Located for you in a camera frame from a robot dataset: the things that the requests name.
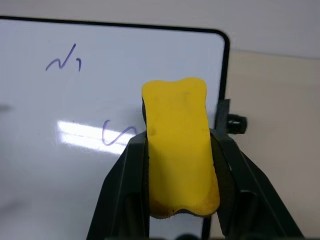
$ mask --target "blue marker writing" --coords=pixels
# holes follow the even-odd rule
[[[107,124],[108,122],[110,122],[110,120],[107,120],[104,122],[103,127],[102,127],[102,142],[104,145],[106,146],[111,146],[112,144],[114,144],[121,136],[123,136],[126,132],[132,130],[134,135],[137,135],[137,129],[134,126],[128,126],[125,130],[123,130],[119,136],[117,136],[113,141],[111,141],[110,143],[106,143],[105,142],[105,130],[107,129]]]
[[[76,44],[73,44],[73,46],[72,46],[72,48],[71,48],[68,56],[66,56],[66,58],[65,58],[65,60],[64,60],[64,62],[63,62],[62,64],[61,64],[60,58],[56,58],[56,59],[54,59],[52,62],[50,62],[50,63],[48,64],[48,66],[45,68],[45,70],[47,71],[47,70],[51,67],[51,65],[54,64],[55,62],[58,63],[59,69],[63,69],[63,68],[65,67],[65,65],[67,64],[67,62],[68,62],[71,54],[72,54],[73,51],[75,50],[75,48],[76,48]],[[81,70],[81,65],[82,65],[82,61],[81,61],[80,58],[77,58],[76,61],[78,62],[78,72],[80,72],[80,70]]]

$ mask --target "whiteboard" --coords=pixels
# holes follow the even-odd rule
[[[224,98],[216,30],[1,17],[0,34],[0,239],[86,238],[105,177],[146,129],[144,83],[204,79],[211,126]],[[150,237],[201,225],[151,218]]]

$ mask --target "yellow sponge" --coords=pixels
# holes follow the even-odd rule
[[[206,83],[195,77],[142,87],[149,149],[149,207],[156,218],[213,214],[219,204]]]

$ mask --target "black whiteboard border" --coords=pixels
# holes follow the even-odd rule
[[[217,29],[210,28],[197,28],[197,27],[183,27],[183,26],[160,26],[160,25],[145,25],[135,23],[115,23],[115,22],[99,22],[99,21],[83,21],[83,20],[65,20],[65,19],[46,19],[46,18],[34,18],[34,17],[20,17],[20,16],[4,16],[0,15],[0,20],[15,20],[15,21],[29,21],[29,22],[43,22],[43,23],[56,23],[56,24],[78,24],[78,25],[94,25],[94,26],[108,26],[108,27],[123,27],[123,28],[136,28],[136,29],[155,29],[155,30],[171,30],[171,31],[183,31],[183,32],[195,32],[195,33],[209,33],[218,34],[224,40],[224,50],[222,57],[221,78],[219,86],[218,101],[225,99],[226,85],[227,85],[227,73],[228,62],[230,52],[230,40],[228,36]]]

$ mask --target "beige wall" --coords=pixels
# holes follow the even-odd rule
[[[320,58],[319,0],[1,0],[0,15],[214,28],[239,50]]]
[[[248,119],[239,147],[302,232],[319,237],[320,60],[231,51],[226,91],[231,112]]]

